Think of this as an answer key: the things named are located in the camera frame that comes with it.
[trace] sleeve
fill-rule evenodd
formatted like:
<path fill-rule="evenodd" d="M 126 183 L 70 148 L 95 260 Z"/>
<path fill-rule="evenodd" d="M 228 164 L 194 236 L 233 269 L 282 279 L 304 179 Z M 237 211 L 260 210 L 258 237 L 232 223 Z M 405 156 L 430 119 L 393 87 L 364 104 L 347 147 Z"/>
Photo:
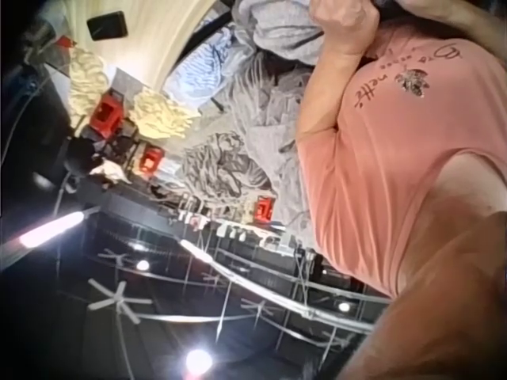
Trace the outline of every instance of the sleeve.
<path fill-rule="evenodd" d="M 337 131 L 329 129 L 297 142 L 299 163 L 307 190 L 311 221 L 317 243 L 322 246 L 335 209 Z"/>

